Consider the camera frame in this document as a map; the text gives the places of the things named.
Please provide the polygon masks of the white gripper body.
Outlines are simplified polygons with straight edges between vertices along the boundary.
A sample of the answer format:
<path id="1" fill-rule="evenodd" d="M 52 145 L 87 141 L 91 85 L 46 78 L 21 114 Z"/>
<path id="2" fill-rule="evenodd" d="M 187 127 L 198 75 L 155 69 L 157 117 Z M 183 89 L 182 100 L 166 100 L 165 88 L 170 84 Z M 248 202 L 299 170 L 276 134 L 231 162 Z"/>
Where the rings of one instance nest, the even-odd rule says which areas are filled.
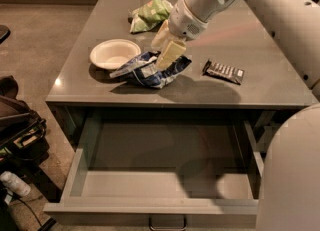
<path id="1" fill-rule="evenodd" d="M 195 40 L 208 27 L 187 7 L 185 0 L 178 0 L 170 12 L 168 28 L 172 35 L 186 40 Z"/>

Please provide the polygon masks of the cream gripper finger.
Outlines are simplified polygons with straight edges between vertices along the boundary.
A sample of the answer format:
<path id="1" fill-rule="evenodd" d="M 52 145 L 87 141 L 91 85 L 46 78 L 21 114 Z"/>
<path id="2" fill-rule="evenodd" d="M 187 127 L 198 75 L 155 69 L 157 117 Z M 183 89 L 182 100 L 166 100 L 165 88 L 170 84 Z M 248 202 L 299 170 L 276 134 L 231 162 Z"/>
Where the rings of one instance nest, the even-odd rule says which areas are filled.
<path id="1" fill-rule="evenodd" d="M 156 67 L 160 71 L 167 69 L 186 51 L 185 41 L 178 39 L 155 40 L 154 47 L 160 50 L 160 56 L 156 61 Z"/>
<path id="2" fill-rule="evenodd" d="M 173 35 L 169 29 L 169 22 L 165 20 L 152 40 L 151 47 L 154 50 L 165 50 L 172 38 Z"/>

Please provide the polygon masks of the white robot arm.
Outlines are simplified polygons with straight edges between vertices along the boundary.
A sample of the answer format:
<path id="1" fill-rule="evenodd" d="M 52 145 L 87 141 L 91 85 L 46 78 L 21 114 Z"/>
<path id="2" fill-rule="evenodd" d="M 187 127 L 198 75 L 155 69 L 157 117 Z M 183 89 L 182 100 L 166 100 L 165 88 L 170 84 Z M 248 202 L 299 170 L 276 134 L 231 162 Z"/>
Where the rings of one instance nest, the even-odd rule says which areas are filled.
<path id="1" fill-rule="evenodd" d="M 234 0 L 178 0 L 152 41 L 194 40 Z M 320 91 L 320 6 L 311 0 L 244 0 L 314 96 Z M 320 105 L 278 129 L 262 173 L 256 231 L 320 231 Z"/>

